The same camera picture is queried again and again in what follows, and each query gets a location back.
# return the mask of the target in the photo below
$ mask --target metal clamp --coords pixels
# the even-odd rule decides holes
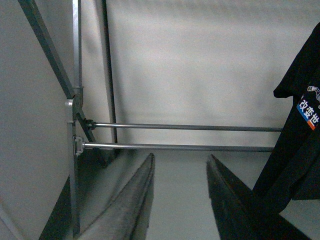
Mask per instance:
[[[86,119],[85,124],[89,130],[95,130],[96,128],[96,122],[91,119]]]
[[[84,152],[84,140],[80,136],[74,136],[74,155],[80,156]]]

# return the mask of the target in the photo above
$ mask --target metal pole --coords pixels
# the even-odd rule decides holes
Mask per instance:
[[[18,2],[37,37],[66,98],[72,99],[75,96],[75,91],[70,83],[67,72],[61,62],[36,2],[34,0],[18,0]]]
[[[188,151],[224,151],[224,152],[272,152],[269,146],[208,146],[208,145],[166,145],[166,144],[120,144],[84,142],[85,149],[150,149],[150,150],[188,150]]]
[[[75,153],[75,136],[76,136],[76,110],[77,104],[75,99],[66,101],[67,117],[67,144],[68,144],[68,161],[69,161],[69,180],[70,180],[70,205],[71,205],[71,226],[73,237],[80,234],[80,215],[78,208],[78,162]]]
[[[81,105],[83,104],[82,86],[82,41],[81,41],[81,0],[72,1],[73,11],[73,88],[80,94]]]
[[[107,97],[109,102],[109,116],[112,123],[116,123],[116,107],[115,107],[115,94],[114,94],[114,83],[112,77],[112,65],[111,65],[111,50],[110,50],[110,37],[109,37],[109,25],[108,25],[108,13],[107,13],[107,1],[102,1],[102,15],[104,24],[105,34],[105,50],[106,50],[106,71],[107,71]],[[114,143],[118,142],[117,129],[111,129],[111,138]]]
[[[208,126],[208,125],[169,125],[169,124],[132,124],[94,122],[93,128],[130,128],[130,129],[171,129],[171,130],[211,130],[245,132],[281,132],[281,127],[257,126]]]

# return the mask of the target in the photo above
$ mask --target patch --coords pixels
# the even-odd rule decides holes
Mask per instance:
[[[301,116],[312,130],[315,130],[319,123],[320,116],[320,89],[316,86],[308,86],[307,92],[297,104]]]

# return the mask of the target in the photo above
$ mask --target horizontal metal bar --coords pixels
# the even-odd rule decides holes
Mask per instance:
[[[165,144],[121,144],[84,142],[85,149],[150,149],[150,150],[189,150],[189,151],[224,151],[224,152],[272,152],[269,146],[208,146],[208,145],[165,145]]]
[[[281,132],[281,127],[259,126],[208,126],[208,125],[170,125],[170,124],[135,124],[94,122],[93,128],[123,129],[172,129],[172,130],[212,130],[212,131],[245,131],[245,132]]]

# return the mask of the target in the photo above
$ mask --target drying rack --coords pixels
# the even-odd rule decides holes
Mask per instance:
[[[271,152],[273,147],[265,146],[225,146],[225,145],[169,145],[169,144],[121,144],[118,142],[117,128],[132,129],[167,129],[167,130],[204,130],[204,131],[246,131],[246,132],[281,132],[279,127],[251,126],[208,126],[208,125],[170,125],[170,124],[129,124],[117,123],[113,91],[112,65],[108,30],[106,2],[103,2],[103,19],[106,36],[106,55],[110,122],[95,122],[86,119],[82,110],[82,41],[81,41],[81,0],[72,0],[73,10],[73,66],[74,78],[68,78],[64,65],[58,55],[53,40],[48,32],[35,0],[18,0],[34,34],[36,35],[55,75],[66,96],[66,125],[68,142],[70,202],[73,237],[80,234],[80,217],[78,211],[78,166],[77,159],[84,149],[109,150],[115,149],[152,149],[152,150],[189,150],[189,151],[229,151],[229,152]],[[76,122],[79,122],[88,141],[84,141],[76,133]],[[96,128],[111,128],[112,142],[96,142],[93,130]]]

